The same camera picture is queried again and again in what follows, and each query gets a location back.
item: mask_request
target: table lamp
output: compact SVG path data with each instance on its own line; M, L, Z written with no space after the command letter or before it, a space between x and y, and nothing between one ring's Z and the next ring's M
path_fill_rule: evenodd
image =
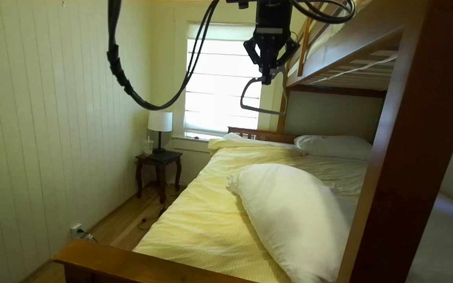
M155 147L152 152L165 152L162 147L162 131L173 130L173 113L149 111L148 128L159 131L159 147Z

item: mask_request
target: pillow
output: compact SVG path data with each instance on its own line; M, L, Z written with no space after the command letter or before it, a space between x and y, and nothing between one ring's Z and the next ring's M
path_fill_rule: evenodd
M354 135L300 135L294 138L297 149L311 155L343 158L368 158L371 144Z
M294 166L259 163L229 177L273 260L291 281L335 281L347 224L330 190Z

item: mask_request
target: nightstand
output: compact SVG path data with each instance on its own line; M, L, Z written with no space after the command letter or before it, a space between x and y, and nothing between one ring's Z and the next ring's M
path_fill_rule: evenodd
M135 157L137 160L137 169L135 169L135 180L137 180L137 196L141 197L143 191L143 166L152 164L157 172L157 191L160 196L160 202L165 204L166 194L165 194L165 166L170 163L176 163L176 191L179 191L179 177L181 177L181 155L182 152L176 150L162 150L162 152L152 152L152 153L140 153Z

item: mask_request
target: bunk bed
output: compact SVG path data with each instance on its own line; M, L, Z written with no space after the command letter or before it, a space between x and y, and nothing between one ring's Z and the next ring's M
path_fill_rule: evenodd
M453 152L453 1L372 0L327 42L305 48L288 65L286 91L385 95L336 281L404 281ZM376 67L388 80L349 84L358 61L365 67L352 69ZM56 260L70 281L242 281L88 241L72 241Z

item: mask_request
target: window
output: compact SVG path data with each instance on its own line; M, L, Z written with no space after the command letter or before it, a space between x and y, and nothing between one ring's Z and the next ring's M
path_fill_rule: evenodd
M198 24L188 26L187 61L195 42ZM228 125L258 127L258 113L240 108L240 94L258 65L243 50L243 40L253 26L210 24L195 73L185 87L184 131L220 133ZM261 84L253 83L243 102L259 106Z

